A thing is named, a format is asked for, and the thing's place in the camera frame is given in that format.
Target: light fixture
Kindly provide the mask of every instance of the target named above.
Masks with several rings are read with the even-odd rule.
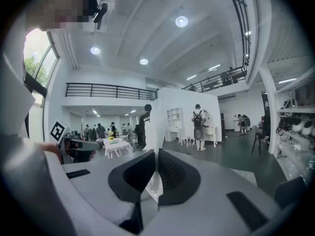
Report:
[[[175,20],[175,23],[178,27],[185,27],[188,24],[187,17],[180,16]]]
[[[295,81],[295,80],[296,80],[296,78],[285,80],[285,81],[279,81],[278,84],[283,84],[283,83],[287,83],[287,82]]]
[[[93,47],[91,48],[91,53],[94,54],[94,55],[97,55],[97,54],[100,53],[100,49],[97,48],[96,46],[93,46]]]
[[[149,63],[147,59],[141,59],[140,60],[140,64],[142,64],[142,65],[146,65],[147,63]]]
[[[194,75],[194,76],[191,76],[191,77],[189,77],[187,80],[190,80],[190,79],[192,79],[192,78],[194,78],[194,77],[196,77],[197,75]]]
[[[220,64],[215,65],[215,66],[209,68],[209,72],[211,72],[211,71],[216,71],[217,67],[219,67],[219,66],[220,66]]]

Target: railing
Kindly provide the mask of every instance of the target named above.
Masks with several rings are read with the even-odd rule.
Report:
[[[240,25],[243,45],[243,68],[247,71],[251,55],[251,30],[245,0],[232,0]]]
[[[238,83],[246,78],[246,71],[243,67],[237,67],[221,74],[208,77],[195,84],[183,88],[183,90],[195,91],[195,92],[207,92],[214,89],[218,89],[224,86]]]
[[[67,83],[65,96],[113,97],[138,100],[155,100],[158,98],[155,91],[91,83]]]

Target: chair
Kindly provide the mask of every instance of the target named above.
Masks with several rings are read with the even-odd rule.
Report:
[[[253,127],[252,127],[252,130],[253,130],[254,133],[255,133],[255,140],[254,140],[254,145],[253,145],[253,147],[252,147],[252,153],[253,153],[253,151],[254,151],[254,147],[255,147],[256,140],[258,140],[258,142],[259,142],[259,146],[258,146],[259,155],[261,156],[261,142],[264,142],[264,141],[268,140],[269,136],[265,136],[265,135],[262,133],[262,130],[261,130],[261,129],[258,129],[257,126],[253,126]]]

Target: shelf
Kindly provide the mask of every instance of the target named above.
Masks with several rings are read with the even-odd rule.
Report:
[[[277,112],[278,113],[313,113],[315,114],[315,105],[278,109]]]
[[[284,86],[283,88],[279,89],[276,91],[277,93],[283,92],[285,90],[293,90],[293,89],[297,89],[303,85],[305,85],[306,83],[314,80],[314,72],[315,69],[314,67],[311,67],[307,72],[305,72],[304,74],[302,74],[299,78],[297,78],[296,80],[292,81],[291,83],[287,84],[286,86]]]
[[[309,147],[311,145],[311,141],[309,139],[307,139],[306,137],[303,137],[300,134],[296,134],[296,133],[292,133],[292,132],[288,132],[285,130],[282,130],[282,132],[290,137],[292,137],[293,139],[297,140],[299,142],[299,144],[305,149],[305,150],[309,150]]]
[[[280,143],[278,148],[292,161],[306,181],[309,181],[314,172],[315,155],[311,150],[297,149],[294,145],[294,143]]]

